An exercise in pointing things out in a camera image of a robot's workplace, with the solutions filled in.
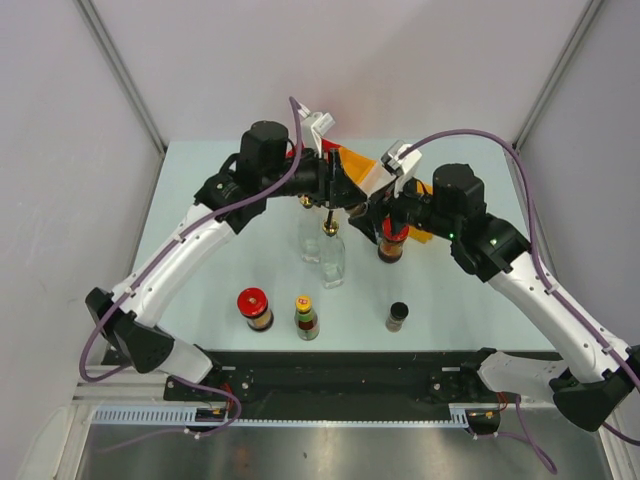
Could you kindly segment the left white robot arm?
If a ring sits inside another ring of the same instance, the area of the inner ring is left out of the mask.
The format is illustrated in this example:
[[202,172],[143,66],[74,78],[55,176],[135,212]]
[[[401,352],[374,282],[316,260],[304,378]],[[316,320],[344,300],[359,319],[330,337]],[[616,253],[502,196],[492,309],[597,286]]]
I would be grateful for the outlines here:
[[330,174],[324,137],[328,113],[297,115],[293,133],[275,121],[258,121],[240,149],[196,192],[169,238],[141,267],[110,290],[89,292],[85,305],[95,327],[137,372],[161,371],[186,381],[197,398],[214,397],[221,376],[199,347],[165,332],[161,317],[183,284],[214,252],[235,238],[270,198],[307,196],[320,206],[348,209],[365,200],[360,183],[340,169]]

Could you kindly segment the black lid spice jar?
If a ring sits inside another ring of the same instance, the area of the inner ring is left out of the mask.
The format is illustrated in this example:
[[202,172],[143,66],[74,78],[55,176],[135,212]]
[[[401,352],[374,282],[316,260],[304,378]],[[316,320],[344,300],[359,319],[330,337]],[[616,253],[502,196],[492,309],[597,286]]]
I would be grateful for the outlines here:
[[348,216],[348,222],[352,223],[360,218],[363,218],[368,212],[368,204],[366,202],[357,204],[352,208],[346,209],[345,212]]
[[389,332],[398,332],[409,315],[409,307],[404,302],[394,302],[389,308],[385,326]]

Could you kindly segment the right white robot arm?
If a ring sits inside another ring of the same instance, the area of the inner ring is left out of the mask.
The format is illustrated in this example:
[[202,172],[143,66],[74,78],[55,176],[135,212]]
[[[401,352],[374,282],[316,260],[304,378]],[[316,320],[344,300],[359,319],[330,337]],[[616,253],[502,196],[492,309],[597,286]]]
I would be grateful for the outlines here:
[[390,220],[448,240],[460,268],[511,301],[561,357],[543,361],[482,349],[473,369],[461,376],[469,399],[509,392],[553,404],[585,431],[606,423],[639,381],[639,349],[580,307],[535,256],[532,244],[487,212],[484,184],[470,166],[437,168],[432,190],[424,194],[416,191],[413,177],[377,164],[347,177],[366,205],[352,225],[380,233],[383,221]]

